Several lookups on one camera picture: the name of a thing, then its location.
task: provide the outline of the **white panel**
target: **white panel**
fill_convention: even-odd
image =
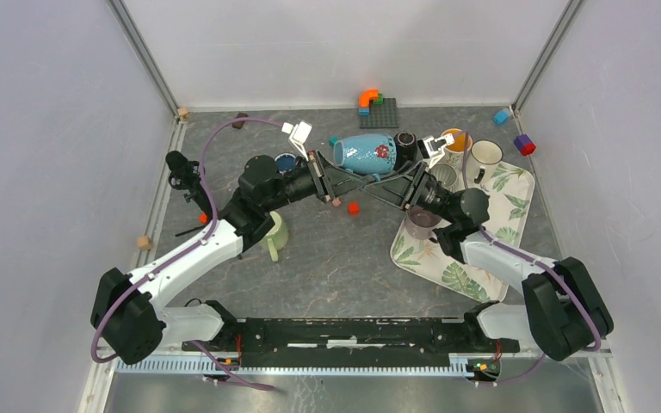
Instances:
[[[104,1],[0,2],[0,411],[74,411],[171,117]]]
[[[523,120],[563,251],[614,317],[629,406],[661,411],[661,2],[587,2]]]
[[[190,107],[512,102],[566,0],[126,0]]]

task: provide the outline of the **blue ceramic vase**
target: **blue ceramic vase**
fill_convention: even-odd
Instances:
[[[341,139],[333,145],[336,166],[358,175],[386,175],[394,169],[397,147],[385,133],[366,133]]]

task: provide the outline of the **small wooden cube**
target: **small wooden cube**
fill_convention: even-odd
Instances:
[[[178,109],[178,117],[181,118],[181,120],[188,120],[188,109],[179,108]]]
[[[151,237],[144,235],[143,237],[138,237],[138,249],[141,251],[149,251],[153,249],[153,242]]]
[[[237,116],[234,117],[234,119],[238,119],[238,118],[248,118],[248,117],[249,117],[249,115],[246,114],[245,112],[239,112],[239,113],[237,114]],[[242,129],[242,126],[244,126],[244,122],[243,122],[243,121],[242,121],[242,122],[234,122],[234,123],[232,123],[232,127],[233,127],[234,129]]]

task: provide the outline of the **orange toy pipe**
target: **orange toy pipe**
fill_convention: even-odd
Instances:
[[[368,105],[373,99],[379,97],[379,91],[377,89],[369,89],[361,93],[361,97],[358,98],[358,107],[359,108],[368,108]]]

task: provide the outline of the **floral tray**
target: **floral tray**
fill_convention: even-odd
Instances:
[[[491,218],[485,228],[501,241],[520,245],[534,187],[530,172],[509,163],[500,163],[484,186],[471,184],[490,196]],[[448,224],[443,219],[437,227]],[[487,271],[445,256],[436,243],[413,238],[404,222],[392,243],[391,256],[398,267],[480,302],[502,300],[508,292],[508,285]]]

